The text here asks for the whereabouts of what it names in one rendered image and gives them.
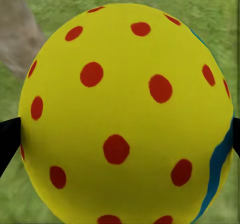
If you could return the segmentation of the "easter egg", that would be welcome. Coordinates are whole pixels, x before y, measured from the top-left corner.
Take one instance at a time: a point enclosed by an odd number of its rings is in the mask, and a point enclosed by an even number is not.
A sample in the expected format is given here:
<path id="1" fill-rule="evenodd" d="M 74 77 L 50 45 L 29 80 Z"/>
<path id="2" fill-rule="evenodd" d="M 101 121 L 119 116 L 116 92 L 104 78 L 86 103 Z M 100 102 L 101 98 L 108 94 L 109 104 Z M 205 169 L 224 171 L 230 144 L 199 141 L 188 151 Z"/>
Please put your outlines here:
<path id="1" fill-rule="evenodd" d="M 20 152 L 64 224 L 192 224 L 234 155 L 215 57 L 175 17 L 113 3 L 61 26 L 25 78 Z"/>

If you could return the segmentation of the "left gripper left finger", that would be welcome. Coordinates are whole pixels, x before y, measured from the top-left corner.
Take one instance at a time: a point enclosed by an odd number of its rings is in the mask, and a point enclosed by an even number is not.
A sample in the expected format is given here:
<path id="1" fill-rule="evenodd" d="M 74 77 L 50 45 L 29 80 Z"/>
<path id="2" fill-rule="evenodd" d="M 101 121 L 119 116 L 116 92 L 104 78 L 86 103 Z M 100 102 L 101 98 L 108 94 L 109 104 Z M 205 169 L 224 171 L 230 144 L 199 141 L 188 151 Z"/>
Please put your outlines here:
<path id="1" fill-rule="evenodd" d="M 20 147 L 21 118 L 0 122 L 0 177 Z"/>

